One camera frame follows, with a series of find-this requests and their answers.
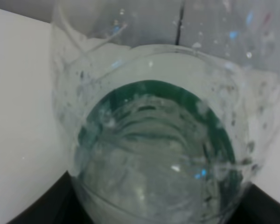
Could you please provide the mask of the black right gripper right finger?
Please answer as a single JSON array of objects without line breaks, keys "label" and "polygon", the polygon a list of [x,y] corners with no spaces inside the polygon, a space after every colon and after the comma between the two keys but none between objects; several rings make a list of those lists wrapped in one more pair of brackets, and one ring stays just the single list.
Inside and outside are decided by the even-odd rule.
[{"label": "black right gripper right finger", "polygon": [[280,224],[280,203],[253,184],[227,224]]}]

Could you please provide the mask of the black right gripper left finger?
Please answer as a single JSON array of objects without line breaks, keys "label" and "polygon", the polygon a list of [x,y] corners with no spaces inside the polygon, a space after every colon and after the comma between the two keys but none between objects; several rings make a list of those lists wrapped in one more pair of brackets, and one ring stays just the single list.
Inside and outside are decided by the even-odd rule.
[{"label": "black right gripper left finger", "polygon": [[92,224],[74,192],[69,174],[62,177],[10,224]]}]

